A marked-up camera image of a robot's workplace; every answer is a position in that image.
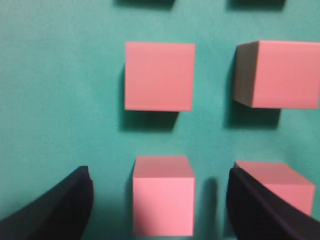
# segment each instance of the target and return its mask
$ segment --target teal surface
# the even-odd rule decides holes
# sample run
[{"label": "teal surface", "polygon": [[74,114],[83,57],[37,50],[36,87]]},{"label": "teal surface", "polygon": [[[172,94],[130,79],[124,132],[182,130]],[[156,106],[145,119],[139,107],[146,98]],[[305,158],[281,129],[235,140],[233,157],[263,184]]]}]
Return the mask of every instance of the teal surface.
[{"label": "teal surface", "polygon": [[[234,238],[225,196],[236,160],[287,162],[320,187],[320,110],[231,101],[236,45],[320,41],[319,13],[318,0],[0,0],[0,218],[88,165],[83,239],[130,239],[137,155],[191,162],[195,235],[174,239]],[[124,111],[126,41],[196,43],[192,112]]]}]

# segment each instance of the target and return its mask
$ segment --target pink block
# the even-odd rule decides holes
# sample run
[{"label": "pink block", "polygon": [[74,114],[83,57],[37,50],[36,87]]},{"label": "pink block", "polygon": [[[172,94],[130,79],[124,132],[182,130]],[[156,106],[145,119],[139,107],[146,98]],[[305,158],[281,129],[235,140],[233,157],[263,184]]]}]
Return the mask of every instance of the pink block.
[{"label": "pink block", "polygon": [[185,156],[138,156],[133,228],[142,236],[192,236],[195,175]]},{"label": "pink block", "polygon": [[252,108],[316,109],[320,43],[256,41],[239,45],[233,99]]},{"label": "pink block", "polygon": [[242,168],[278,197],[311,215],[316,186],[281,162],[237,161]]},{"label": "pink block", "polygon": [[196,45],[127,42],[126,110],[191,111]]}]

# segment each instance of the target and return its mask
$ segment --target pink cube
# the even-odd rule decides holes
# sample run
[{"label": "pink cube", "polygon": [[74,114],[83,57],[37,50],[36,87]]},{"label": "pink cube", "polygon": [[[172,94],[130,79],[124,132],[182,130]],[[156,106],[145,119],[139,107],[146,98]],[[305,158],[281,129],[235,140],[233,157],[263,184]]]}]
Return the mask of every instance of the pink cube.
[{"label": "pink cube", "polygon": [[311,215],[316,186],[287,164],[237,161],[235,165],[296,209]]},{"label": "pink cube", "polygon": [[192,236],[195,175],[185,156],[138,156],[133,228],[142,236]]},{"label": "pink cube", "polygon": [[127,42],[126,110],[192,110],[196,45]]},{"label": "pink cube", "polygon": [[316,109],[320,43],[256,41],[239,45],[233,99],[252,108]]}]

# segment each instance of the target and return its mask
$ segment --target cube face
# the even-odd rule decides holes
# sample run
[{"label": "cube face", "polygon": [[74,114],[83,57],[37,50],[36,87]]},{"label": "cube face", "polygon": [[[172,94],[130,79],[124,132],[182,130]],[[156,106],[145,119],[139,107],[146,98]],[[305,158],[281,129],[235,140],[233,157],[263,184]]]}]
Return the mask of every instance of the cube face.
[{"label": "cube face", "polygon": [[234,99],[253,108],[316,109],[319,65],[320,43],[259,41],[239,45]]},{"label": "cube face", "polygon": [[195,177],[186,157],[137,157],[133,173],[136,235],[192,236],[194,212]]},{"label": "cube face", "polygon": [[126,110],[191,111],[195,44],[127,42]]},{"label": "cube face", "polygon": [[285,163],[237,161],[266,188],[301,212],[311,215],[316,186]]}]

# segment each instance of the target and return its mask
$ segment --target foam cube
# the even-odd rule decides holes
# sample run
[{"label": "foam cube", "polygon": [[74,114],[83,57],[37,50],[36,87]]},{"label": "foam cube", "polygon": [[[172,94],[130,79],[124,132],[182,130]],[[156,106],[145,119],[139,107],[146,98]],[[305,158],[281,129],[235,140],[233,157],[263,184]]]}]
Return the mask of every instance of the foam cube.
[{"label": "foam cube", "polygon": [[195,54],[195,44],[127,42],[124,108],[191,111]]},{"label": "foam cube", "polygon": [[195,175],[185,156],[138,156],[133,228],[140,236],[192,236]]},{"label": "foam cube", "polygon": [[296,209],[311,215],[316,186],[287,164],[237,161],[235,165]]},{"label": "foam cube", "polygon": [[256,41],[239,45],[233,99],[252,108],[316,109],[320,43]]}]

